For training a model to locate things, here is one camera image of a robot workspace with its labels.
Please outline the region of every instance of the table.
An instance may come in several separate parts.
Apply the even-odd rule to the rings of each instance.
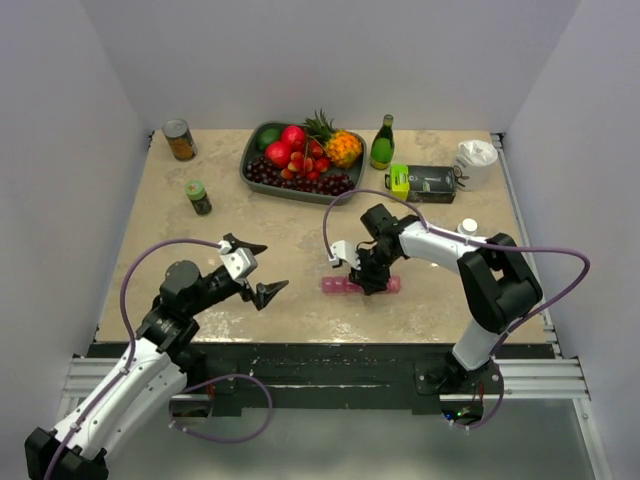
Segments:
[[[190,162],[176,161],[160,131],[156,131],[140,182],[131,218],[109,288],[98,342],[125,341],[118,307],[118,291],[129,264],[146,248],[162,240],[192,237],[217,241],[228,232],[269,249],[258,257],[251,275],[253,285],[288,279],[290,285],[263,311],[239,297],[231,298],[196,318],[200,332],[195,341],[252,342],[430,342],[455,343],[469,322],[460,279],[436,264],[399,260],[392,274],[399,275],[397,294],[364,297],[358,294],[327,296],[320,289],[323,275],[347,274],[347,268],[328,265],[322,242],[325,206],[254,193],[241,181],[239,161],[250,130],[194,130],[198,155]],[[356,131],[371,145],[375,131]],[[450,165],[463,140],[491,141],[479,131],[395,131],[394,161],[408,164]],[[367,168],[363,188],[384,190],[385,172]],[[199,217],[184,193],[185,184],[201,180],[213,212]],[[409,213],[404,206],[373,195],[357,195],[329,217],[330,241],[357,243],[369,240],[360,216],[384,203],[396,216]],[[500,167],[476,192],[459,192],[451,205],[419,204],[433,224],[455,229],[464,218],[479,224],[478,235],[505,232],[519,242],[507,186]],[[127,307],[134,328],[140,324],[157,295],[166,268],[182,259],[194,261],[203,274],[221,264],[214,249],[176,245],[154,253],[138,268],[130,283]],[[542,323],[533,318],[510,339],[516,343],[544,343]]]

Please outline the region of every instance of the pink block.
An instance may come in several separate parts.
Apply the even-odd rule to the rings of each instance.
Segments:
[[[341,275],[337,277],[322,277],[322,293],[362,293],[362,288],[349,281],[349,277]],[[398,293],[402,288],[400,277],[392,275],[387,284],[387,290],[380,293]]]
[[[333,277],[322,277],[322,293],[335,293]]]
[[[350,281],[347,280],[347,286],[346,286],[344,292],[345,293],[362,292],[362,288],[360,287],[360,285],[356,285],[355,283],[351,283]]]
[[[333,291],[335,293],[344,293],[347,288],[347,277],[333,277]]]

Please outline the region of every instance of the white wall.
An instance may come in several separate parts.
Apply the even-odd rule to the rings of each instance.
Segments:
[[[146,145],[77,0],[7,2],[0,44],[0,478],[22,479],[95,330]]]
[[[579,0],[81,0],[148,126],[504,131]]]
[[[593,260],[553,309],[579,354],[617,479],[640,478],[640,3],[582,0],[507,132],[507,158],[536,244]],[[547,292],[578,266],[539,259]]]

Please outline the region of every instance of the green glass bottle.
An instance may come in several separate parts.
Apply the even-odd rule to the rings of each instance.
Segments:
[[[396,146],[393,142],[392,124],[393,115],[385,115],[382,121],[382,127],[378,131],[376,138],[373,139],[370,162],[371,166],[378,170],[389,168],[391,159],[393,158],[393,151]]]

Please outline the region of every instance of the gray tray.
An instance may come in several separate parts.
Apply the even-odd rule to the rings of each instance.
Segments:
[[[261,183],[255,183],[247,180],[245,176],[245,167],[247,166],[249,160],[252,160],[260,155],[263,155],[263,152],[260,152],[256,147],[256,139],[258,135],[260,135],[264,130],[269,128],[277,128],[280,131],[283,131],[289,125],[294,125],[292,123],[282,123],[282,122],[266,122],[260,125],[253,131],[251,138],[249,139],[249,143],[244,149],[244,153],[242,154],[242,161],[240,162],[240,178],[249,186],[251,190],[254,192],[264,193],[265,195],[274,195],[276,197],[288,198],[290,200],[299,200],[301,202],[311,202],[311,203],[320,203],[324,205],[330,204],[335,197],[331,195],[322,195],[320,193],[307,193],[307,192],[298,192],[296,190],[287,190],[285,188],[273,187],[271,185],[262,185]],[[362,175],[364,173],[364,163],[363,159],[367,156],[367,144],[364,143],[363,138],[360,135],[354,133],[360,142],[362,142],[362,154],[356,161],[353,163],[351,168],[345,170],[343,168],[338,168],[333,165],[329,167],[323,175],[330,175],[332,173],[346,173],[349,175],[349,178],[353,180],[355,183],[355,188],[360,187],[360,181],[362,180]],[[341,198],[336,205],[343,205],[350,201],[353,198],[353,195],[348,196],[346,198]]]

